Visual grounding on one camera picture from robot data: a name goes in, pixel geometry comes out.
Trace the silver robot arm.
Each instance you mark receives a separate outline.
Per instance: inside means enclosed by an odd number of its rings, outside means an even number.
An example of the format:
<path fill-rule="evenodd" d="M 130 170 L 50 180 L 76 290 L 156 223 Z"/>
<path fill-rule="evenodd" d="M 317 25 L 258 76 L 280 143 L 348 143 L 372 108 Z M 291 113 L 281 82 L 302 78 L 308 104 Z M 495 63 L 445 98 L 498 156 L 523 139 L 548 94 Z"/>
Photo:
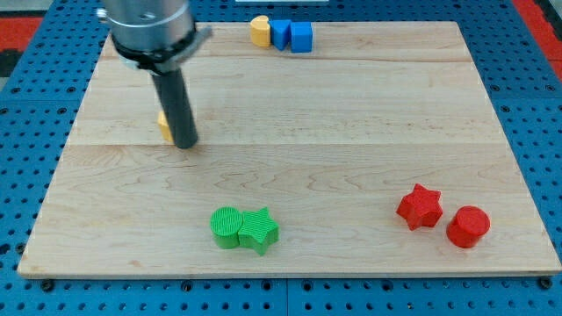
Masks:
<path fill-rule="evenodd" d="M 122 61 L 154 75 L 179 69 L 213 34 L 196 26 L 188 0 L 103 0 L 96 15 Z"/>

